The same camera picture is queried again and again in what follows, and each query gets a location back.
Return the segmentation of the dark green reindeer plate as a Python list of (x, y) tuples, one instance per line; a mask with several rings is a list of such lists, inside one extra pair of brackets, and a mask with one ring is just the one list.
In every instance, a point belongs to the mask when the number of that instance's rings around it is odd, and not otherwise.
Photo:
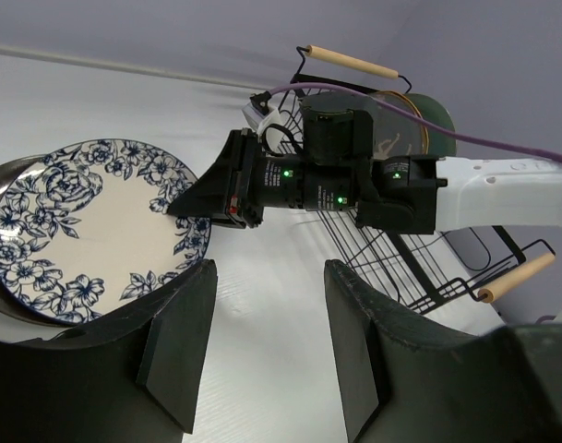
[[(416, 105), (405, 95), (396, 91), (379, 91), (373, 97), (396, 106), (408, 114), (421, 117)], [(374, 158), (385, 160), (392, 156), (426, 154), (429, 136), (424, 126), (410, 121), (399, 114), (384, 108), (380, 109), (381, 118), (377, 129), (377, 144), (374, 147)]]

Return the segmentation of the brown rimmed cream plate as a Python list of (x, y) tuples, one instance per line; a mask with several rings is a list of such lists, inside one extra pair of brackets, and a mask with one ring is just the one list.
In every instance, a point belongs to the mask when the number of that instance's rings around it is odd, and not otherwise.
[[(35, 162), (42, 159), (42, 155), (34, 155), (22, 157), (0, 164), (0, 201), (7, 188), (13, 181), (20, 176), (22, 172), (27, 170)], [(59, 328), (63, 327), (62, 323), (54, 322), (41, 315), (35, 314), (28, 310), (21, 303), (14, 300), (4, 285), (0, 281), (0, 313), (20, 320), (25, 323), (30, 323), (38, 326)]]

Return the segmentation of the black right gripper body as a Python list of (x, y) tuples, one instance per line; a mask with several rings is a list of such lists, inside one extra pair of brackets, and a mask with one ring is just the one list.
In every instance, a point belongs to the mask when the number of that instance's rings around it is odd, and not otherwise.
[(224, 192), (225, 225), (256, 228), (266, 208), (304, 207), (305, 163), (297, 155), (268, 155), (254, 132), (235, 129), (229, 133), (222, 157), (231, 167), (231, 181)]

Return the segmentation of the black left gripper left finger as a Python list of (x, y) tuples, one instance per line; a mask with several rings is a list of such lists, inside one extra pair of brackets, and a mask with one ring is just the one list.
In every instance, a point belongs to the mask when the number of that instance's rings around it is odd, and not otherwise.
[(0, 442), (179, 442), (193, 431), (218, 271), (50, 340), (0, 341)]

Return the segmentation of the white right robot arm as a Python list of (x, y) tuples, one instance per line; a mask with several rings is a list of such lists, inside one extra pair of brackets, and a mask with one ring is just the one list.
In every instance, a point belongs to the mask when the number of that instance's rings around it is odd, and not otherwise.
[(300, 103), (303, 137), (273, 152), (264, 132), (234, 130), (210, 168), (167, 208), (175, 217), (254, 228), (267, 208), (353, 210), (359, 227), (430, 234), (489, 225), (562, 226), (562, 156), (436, 155), (378, 160), (377, 99), (330, 91)]

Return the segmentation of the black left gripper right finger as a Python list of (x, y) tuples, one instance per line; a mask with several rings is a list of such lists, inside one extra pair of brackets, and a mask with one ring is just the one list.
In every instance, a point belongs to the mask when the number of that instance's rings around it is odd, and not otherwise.
[(473, 336), (324, 268), (351, 442), (562, 442), (562, 323)]

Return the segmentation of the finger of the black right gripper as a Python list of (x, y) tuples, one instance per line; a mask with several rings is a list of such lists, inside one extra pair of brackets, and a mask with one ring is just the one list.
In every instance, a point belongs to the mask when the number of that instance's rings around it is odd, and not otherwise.
[(208, 170), (170, 203), (167, 214), (175, 217), (209, 218), (231, 222), (228, 214), (234, 179), (234, 138), (227, 138), (221, 153)]

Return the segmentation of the blue floral white plate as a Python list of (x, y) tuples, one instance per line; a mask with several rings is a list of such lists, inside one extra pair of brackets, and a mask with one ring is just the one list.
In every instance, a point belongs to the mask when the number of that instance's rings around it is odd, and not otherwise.
[(167, 214), (195, 181), (172, 153), (135, 140), (45, 155), (1, 196), (0, 282), (29, 311), (67, 325), (159, 290), (208, 249), (208, 219)]

